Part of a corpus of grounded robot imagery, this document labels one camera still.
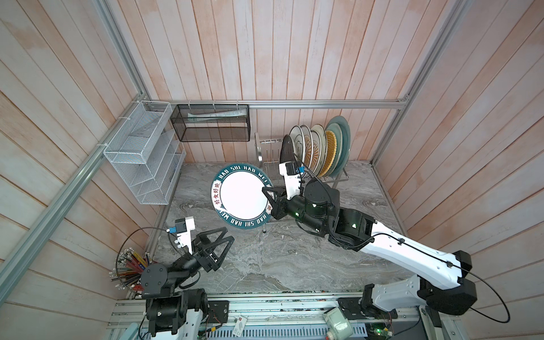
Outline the steel wire dish rack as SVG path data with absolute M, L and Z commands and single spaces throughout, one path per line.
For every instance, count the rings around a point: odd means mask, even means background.
M 358 215 L 342 208 L 339 191 L 323 183 L 306 167 L 296 155 L 289 135 L 282 140 L 279 174 L 283 186 L 262 189 L 271 206 L 272 218 L 281 220 L 290 216 L 297 224 L 306 225 L 308 233 L 320 237 L 358 226 Z

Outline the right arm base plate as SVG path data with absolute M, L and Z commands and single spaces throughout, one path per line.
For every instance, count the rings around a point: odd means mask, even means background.
M 380 310 L 372 303 L 366 303 L 361 297 L 341 297 L 337 300 L 337 303 L 348 320 L 394 320 L 398 318 L 397 310 L 393 309 L 389 312 Z

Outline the dark navy plate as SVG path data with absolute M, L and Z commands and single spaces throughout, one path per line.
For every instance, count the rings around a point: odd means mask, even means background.
M 295 150 L 293 139 L 289 135 L 285 135 L 282 140 L 282 146 L 280 150 L 280 163 L 295 162 Z

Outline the orange sunburst plate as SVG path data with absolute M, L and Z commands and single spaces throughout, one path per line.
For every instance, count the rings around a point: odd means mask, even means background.
M 300 129 L 304 139 L 304 160 L 303 162 L 310 167 L 313 161 L 313 137 L 310 128 L 306 125 L 301 125 Z
M 318 142 L 318 135 L 316 132 L 311 131 L 312 137 L 313 137 L 313 161 L 312 165 L 310 166 L 310 169 L 314 172 L 315 167 L 317 166 L 318 160 L 320 158 L 320 146 Z

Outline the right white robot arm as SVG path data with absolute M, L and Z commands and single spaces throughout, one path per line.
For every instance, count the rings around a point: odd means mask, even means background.
M 426 305 L 437 312 L 463 315 L 477 302 L 475 284 L 467 279 L 472 269 L 464 251 L 441 252 L 407 238 L 372 216 L 340 205 L 340 192 L 317 179 L 303 189 L 264 187 L 271 215 L 287 215 L 306 225 L 310 234 L 325 237 L 345 250 L 388 260 L 412 272 L 408 279 L 368 284 L 359 300 L 359 312 L 379 318 L 398 308 Z

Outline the grey green plate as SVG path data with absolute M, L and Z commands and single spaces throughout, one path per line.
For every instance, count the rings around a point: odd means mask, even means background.
M 349 127 L 348 121 L 345 119 L 344 116 L 336 116 L 330 120 L 327 128 L 331 127 L 334 124 L 337 124 L 339 126 L 339 129 L 341 130 L 341 151 L 338 154 L 338 162 L 336 163 L 334 169 L 331 171 L 331 177 L 336 177 L 344 170 L 344 167 L 346 166 L 350 156 L 351 148 L 351 129 Z

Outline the yellow woven plate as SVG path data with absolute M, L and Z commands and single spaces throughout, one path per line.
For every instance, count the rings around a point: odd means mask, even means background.
M 327 137 L 327 154 L 326 159 L 324 162 L 324 167 L 319 174 L 319 177 L 325 177 L 327 175 L 327 172 L 329 171 L 332 161 L 334 159 L 335 151 L 334 148 L 336 146 L 336 137 L 334 136 L 334 133 L 331 131 L 325 131 L 326 137 Z

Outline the white plate black clover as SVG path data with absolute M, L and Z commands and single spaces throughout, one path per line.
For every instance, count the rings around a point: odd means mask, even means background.
M 300 126 L 293 126 L 289 134 L 293 142 L 293 150 L 296 156 L 296 159 L 304 162 L 305 161 L 305 139 L 302 128 Z

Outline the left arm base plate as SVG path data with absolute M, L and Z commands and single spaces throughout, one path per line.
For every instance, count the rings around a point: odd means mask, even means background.
M 207 303 L 194 303 L 188 307 L 186 324 L 195 326 L 202 322 L 225 324 L 229 320 L 230 302 L 228 300 L 212 300 Z

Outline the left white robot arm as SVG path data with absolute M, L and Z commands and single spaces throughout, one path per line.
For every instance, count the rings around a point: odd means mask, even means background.
M 147 336 L 158 339 L 198 339 L 212 331 L 213 322 L 222 324 L 211 310 L 204 289 L 194 288 L 187 280 L 201 277 L 201 271 L 217 271 L 235 238 L 227 228 L 212 229 L 196 235 L 187 250 L 172 264 L 153 263 L 141 275 L 146 302 Z

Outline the light teal flower plate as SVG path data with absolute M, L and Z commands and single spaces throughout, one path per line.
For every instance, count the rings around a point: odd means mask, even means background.
M 336 169 L 337 164 L 339 163 L 339 158 L 341 156 L 342 147 L 343 147 L 343 133 L 341 130 L 341 127 L 338 123 L 330 123 L 327 126 L 327 131 L 331 131 L 334 133 L 334 136 L 336 137 L 336 146 L 334 148 L 335 155 L 334 159 L 331 163 L 331 167 L 329 171 L 327 172 L 327 176 L 331 176 L 334 170 Z

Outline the cream floral plate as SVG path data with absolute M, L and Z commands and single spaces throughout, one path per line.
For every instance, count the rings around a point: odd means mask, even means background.
M 327 154 L 327 137 L 325 133 L 325 129 L 322 125 L 316 124 L 310 129 L 313 132 L 316 132 L 318 135 L 318 142 L 320 146 L 320 158 L 318 160 L 317 166 L 315 167 L 314 173 L 316 175 L 319 175 L 324 167 L 324 162 L 326 159 Z

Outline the green rim lettered plate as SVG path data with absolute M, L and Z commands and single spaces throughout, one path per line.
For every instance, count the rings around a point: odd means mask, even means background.
M 262 189 L 272 187 L 270 178 L 252 164 L 228 164 L 214 177 L 211 202 L 219 217 L 239 229 L 266 225 L 271 218 L 271 204 Z

